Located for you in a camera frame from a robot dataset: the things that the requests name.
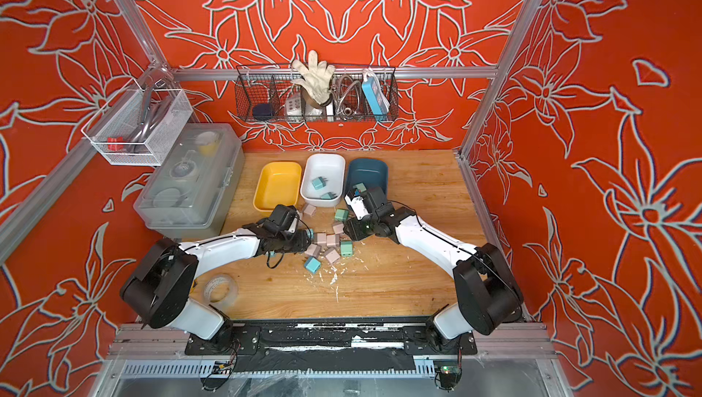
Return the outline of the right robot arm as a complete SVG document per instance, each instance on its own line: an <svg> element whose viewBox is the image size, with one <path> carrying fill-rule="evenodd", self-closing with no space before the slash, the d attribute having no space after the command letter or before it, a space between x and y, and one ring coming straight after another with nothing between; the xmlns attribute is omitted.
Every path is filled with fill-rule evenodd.
<svg viewBox="0 0 702 397"><path fill-rule="evenodd" d="M353 216L344 222L344 232L352 241L373 235L388 238L451 276L456 303L433 315L427 325L431 336L446 341L469 332L488 336L520 315L523 294L495 245L472 245L449 236L409 206L390 201L380 187L353 190L345 201Z"/></svg>

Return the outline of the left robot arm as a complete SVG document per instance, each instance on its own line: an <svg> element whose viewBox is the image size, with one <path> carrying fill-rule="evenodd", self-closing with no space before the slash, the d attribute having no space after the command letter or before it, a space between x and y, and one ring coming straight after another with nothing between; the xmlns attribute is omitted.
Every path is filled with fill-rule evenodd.
<svg viewBox="0 0 702 397"><path fill-rule="evenodd" d="M312 244L310 228L294 206L277 205L266 218L228 234L177 243L161 239L121 287L120 298L152 329L180 329L215 340L229 318L190 297L193 283L215 269L272 254L301 254Z"/></svg>

